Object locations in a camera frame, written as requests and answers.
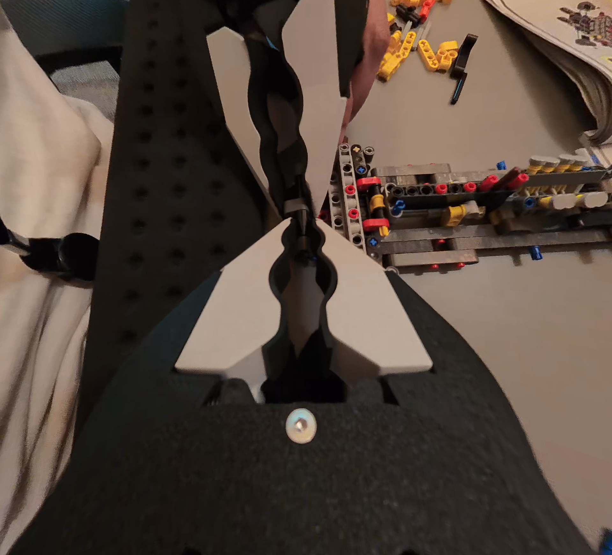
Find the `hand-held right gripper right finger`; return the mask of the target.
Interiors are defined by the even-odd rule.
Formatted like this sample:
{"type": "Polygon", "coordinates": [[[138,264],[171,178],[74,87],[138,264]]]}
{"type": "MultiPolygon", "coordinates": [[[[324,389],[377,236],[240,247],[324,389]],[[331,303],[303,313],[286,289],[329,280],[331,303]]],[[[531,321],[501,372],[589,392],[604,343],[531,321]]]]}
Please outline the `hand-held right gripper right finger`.
{"type": "Polygon", "coordinates": [[[433,360],[419,337],[392,273],[324,222],[317,221],[319,310],[329,370],[347,391],[388,375],[426,373],[433,360]]]}

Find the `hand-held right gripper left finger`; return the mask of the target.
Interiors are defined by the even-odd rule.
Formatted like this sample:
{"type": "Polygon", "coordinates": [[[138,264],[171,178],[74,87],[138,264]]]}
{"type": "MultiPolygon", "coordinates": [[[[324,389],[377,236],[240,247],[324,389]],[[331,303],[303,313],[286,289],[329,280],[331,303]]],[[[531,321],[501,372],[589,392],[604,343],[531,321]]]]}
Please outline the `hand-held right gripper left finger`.
{"type": "Polygon", "coordinates": [[[242,379],[257,403],[269,377],[264,345],[279,332],[281,303],[269,276],[285,247],[284,219],[222,268],[174,368],[181,374],[242,379]]]}

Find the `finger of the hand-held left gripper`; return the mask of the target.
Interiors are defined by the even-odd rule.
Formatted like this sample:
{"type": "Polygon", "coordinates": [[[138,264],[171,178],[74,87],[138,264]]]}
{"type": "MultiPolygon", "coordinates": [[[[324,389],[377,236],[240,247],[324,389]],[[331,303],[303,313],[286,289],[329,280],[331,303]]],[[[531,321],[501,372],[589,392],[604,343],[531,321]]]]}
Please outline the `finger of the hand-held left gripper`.
{"type": "Polygon", "coordinates": [[[276,214],[284,219],[285,179],[269,94],[284,70],[280,52],[227,26],[206,38],[223,117],[234,143],[276,214]]]}
{"type": "Polygon", "coordinates": [[[299,0],[282,28],[281,41],[301,90],[304,176],[317,217],[328,192],[347,101],[340,94],[335,0],[299,0]]]}

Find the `grey lego car chassis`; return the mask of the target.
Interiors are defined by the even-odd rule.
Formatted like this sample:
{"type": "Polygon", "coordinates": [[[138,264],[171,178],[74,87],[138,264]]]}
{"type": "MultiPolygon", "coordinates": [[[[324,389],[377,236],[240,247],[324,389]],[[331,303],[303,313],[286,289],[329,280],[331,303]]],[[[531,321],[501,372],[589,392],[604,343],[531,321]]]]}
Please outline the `grey lego car chassis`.
{"type": "Polygon", "coordinates": [[[462,171],[435,162],[377,166],[374,158],[372,146],[343,138],[318,218],[386,269],[611,248],[611,161],[592,150],[462,171]]]}

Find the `pile of yellow lego pieces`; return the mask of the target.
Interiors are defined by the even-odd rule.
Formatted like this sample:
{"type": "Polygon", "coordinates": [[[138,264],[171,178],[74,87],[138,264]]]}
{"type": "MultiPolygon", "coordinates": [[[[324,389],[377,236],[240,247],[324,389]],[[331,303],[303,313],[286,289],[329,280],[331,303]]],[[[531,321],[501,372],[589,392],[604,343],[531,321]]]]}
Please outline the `pile of yellow lego pieces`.
{"type": "MultiPolygon", "coordinates": [[[[432,13],[437,8],[450,6],[454,0],[436,0],[431,13],[425,23],[432,23],[432,13]]],[[[384,54],[378,69],[377,79],[380,82],[387,83],[407,61],[411,54],[417,54],[428,72],[446,74],[450,72],[455,58],[457,57],[459,45],[457,41],[443,41],[439,46],[431,45],[428,40],[423,39],[419,42],[418,47],[415,45],[419,26],[412,28],[407,38],[402,42],[402,29],[405,25],[403,21],[396,17],[395,8],[399,4],[406,6],[415,6],[420,10],[422,0],[390,0],[389,9],[387,12],[387,21],[389,27],[389,45],[384,54]]]]}

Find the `black curved lego liftarm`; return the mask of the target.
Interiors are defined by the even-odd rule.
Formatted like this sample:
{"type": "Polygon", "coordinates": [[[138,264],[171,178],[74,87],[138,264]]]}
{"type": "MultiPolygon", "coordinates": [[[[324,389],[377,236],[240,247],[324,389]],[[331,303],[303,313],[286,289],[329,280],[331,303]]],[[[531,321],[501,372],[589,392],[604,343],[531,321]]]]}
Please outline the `black curved lego liftarm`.
{"type": "Polygon", "coordinates": [[[453,80],[459,80],[466,73],[466,66],[470,57],[470,53],[474,48],[478,40],[478,35],[475,34],[467,34],[465,39],[462,42],[462,45],[458,49],[457,57],[453,63],[453,66],[450,70],[450,78],[453,80]]]}

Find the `person's left hand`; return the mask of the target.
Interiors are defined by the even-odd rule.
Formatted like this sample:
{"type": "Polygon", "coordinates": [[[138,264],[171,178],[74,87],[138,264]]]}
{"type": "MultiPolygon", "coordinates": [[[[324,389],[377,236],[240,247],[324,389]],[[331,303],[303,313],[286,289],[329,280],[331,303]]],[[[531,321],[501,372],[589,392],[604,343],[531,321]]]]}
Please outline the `person's left hand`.
{"type": "Polygon", "coordinates": [[[362,39],[363,56],[351,76],[350,96],[341,124],[339,143],[343,142],[349,122],[359,113],[370,94],[389,39],[386,0],[368,0],[368,15],[362,39]]]}

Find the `person's white shirt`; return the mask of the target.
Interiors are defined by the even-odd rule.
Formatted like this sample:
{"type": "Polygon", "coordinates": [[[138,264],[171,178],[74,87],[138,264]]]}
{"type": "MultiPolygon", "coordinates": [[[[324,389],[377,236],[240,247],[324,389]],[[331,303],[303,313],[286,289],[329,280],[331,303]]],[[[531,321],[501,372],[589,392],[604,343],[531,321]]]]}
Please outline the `person's white shirt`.
{"type": "MultiPolygon", "coordinates": [[[[99,238],[114,127],[61,94],[1,11],[1,219],[25,238],[99,238]]],[[[73,448],[92,289],[1,248],[1,554],[73,448]]]]}

